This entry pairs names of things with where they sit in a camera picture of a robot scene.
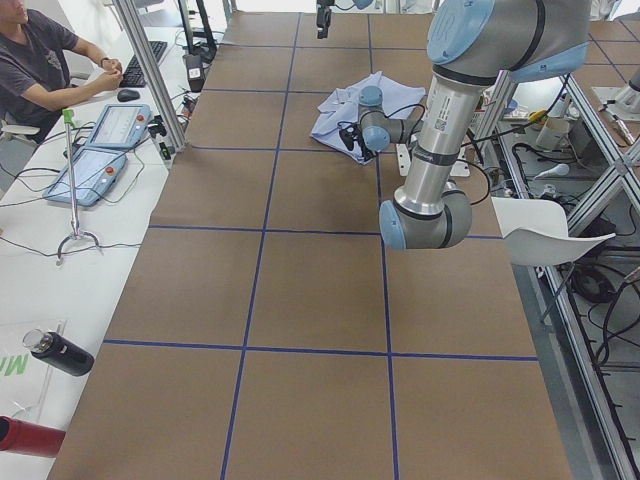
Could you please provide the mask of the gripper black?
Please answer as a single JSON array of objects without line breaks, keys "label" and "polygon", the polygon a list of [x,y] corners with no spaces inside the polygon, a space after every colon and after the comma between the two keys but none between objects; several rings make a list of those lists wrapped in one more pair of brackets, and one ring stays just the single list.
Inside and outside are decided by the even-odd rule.
[{"label": "gripper black", "polygon": [[366,145],[360,146],[363,161],[371,161],[375,158],[375,152],[370,150]]},{"label": "gripper black", "polygon": [[331,25],[331,7],[333,0],[317,0],[316,1],[316,29],[317,38],[326,39],[328,37]]}]

